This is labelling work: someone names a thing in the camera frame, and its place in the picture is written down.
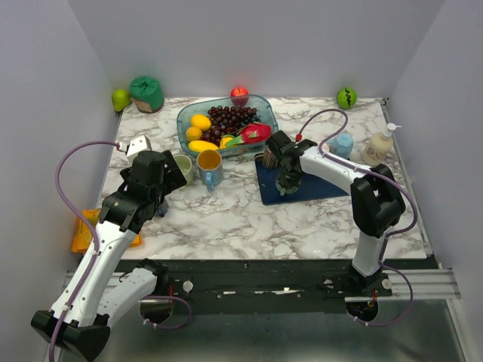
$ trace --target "white bottle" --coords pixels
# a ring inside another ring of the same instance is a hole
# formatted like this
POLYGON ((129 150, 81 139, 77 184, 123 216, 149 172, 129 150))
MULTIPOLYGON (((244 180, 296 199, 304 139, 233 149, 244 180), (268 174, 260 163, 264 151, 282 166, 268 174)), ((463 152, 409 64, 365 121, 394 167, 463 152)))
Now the white bottle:
POLYGON ((392 132, 401 126, 393 123, 386 125, 384 132, 377 132, 369 140, 362 153, 362 160, 369 166, 377 166, 380 164, 392 148, 394 141, 392 140, 392 132))

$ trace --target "green sack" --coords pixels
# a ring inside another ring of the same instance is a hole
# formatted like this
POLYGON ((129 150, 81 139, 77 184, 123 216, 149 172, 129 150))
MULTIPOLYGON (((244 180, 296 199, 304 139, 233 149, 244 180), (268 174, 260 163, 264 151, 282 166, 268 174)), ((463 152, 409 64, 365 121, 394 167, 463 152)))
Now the green sack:
POLYGON ((145 113, 154 113, 161 109, 165 97, 159 81, 150 77, 138 77, 129 85, 129 93, 137 109, 145 113))

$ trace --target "white marble table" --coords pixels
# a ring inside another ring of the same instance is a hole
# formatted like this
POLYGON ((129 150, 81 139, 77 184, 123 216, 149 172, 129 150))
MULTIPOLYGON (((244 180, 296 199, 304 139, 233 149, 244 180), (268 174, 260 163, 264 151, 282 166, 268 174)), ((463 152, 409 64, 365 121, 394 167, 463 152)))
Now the white marble table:
MULTIPOLYGON (((156 151, 182 152, 177 140, 178 112, 200 98, 167 99, 162 110, 146 115, 130 105, 124 111, 117 141, 145 134, 156 151)), ((313 113, 336 106, 325 98, 269 98, 279 128, 294 137, 313 113)), ((347 131, 355 141, 351 159, 360 162, 360 152, 371 135, 383 129, 385 120, 379 100, 358 100, 349 110, 347 131)), ((311 123, 310 138, 321 140, 334 132, 342 116, 323 115, 311 123)), ((394 151, 385 163, 403 183, 394 151)), ((114 192, 122 179, 118 172, 128 166, 125 156, 113 152, 103 186, 103 198, 114 192)), ((122 259, 345 259, 355 255, 358 229, 352 220, 350 197, 264 206, 261 202, 253 155, 223 160, 226 179, 209 194, 200 179, 186 190, 167 196, 165 218, 156 217, 141 231, 144 243, 128 249, 122 259)), ((398 229, 412 218, 410 207, 398 229)), ((389 242, 388 258, 425 258, 420 230, 416 227, 389 242)))

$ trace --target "blue cutting board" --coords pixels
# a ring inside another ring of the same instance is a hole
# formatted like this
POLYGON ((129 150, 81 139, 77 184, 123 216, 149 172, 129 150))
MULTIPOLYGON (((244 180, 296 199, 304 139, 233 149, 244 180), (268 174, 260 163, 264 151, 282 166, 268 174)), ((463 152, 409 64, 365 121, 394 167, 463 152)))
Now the blue cutting board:
POLYGON ((255 156, 258 186, 264 205, 285 204, 288 202, 319 200, 324 198, 339 198, 347 194, 337 186, 313 175, 304 174, 299 189, 293 194, 280 196, 275 187, 278 168, 268 169, 262 165, 262 159, 255 156))

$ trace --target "pear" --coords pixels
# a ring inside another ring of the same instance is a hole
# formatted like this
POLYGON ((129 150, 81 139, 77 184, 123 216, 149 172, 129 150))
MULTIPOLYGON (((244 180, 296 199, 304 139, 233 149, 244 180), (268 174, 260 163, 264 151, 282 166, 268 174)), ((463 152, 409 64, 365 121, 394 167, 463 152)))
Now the pear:
POLYGON ((114 110, 120 112, 131 103, 131 96, 125 89, 116 89, 112 92, 112 103, 114 104, 114 110))

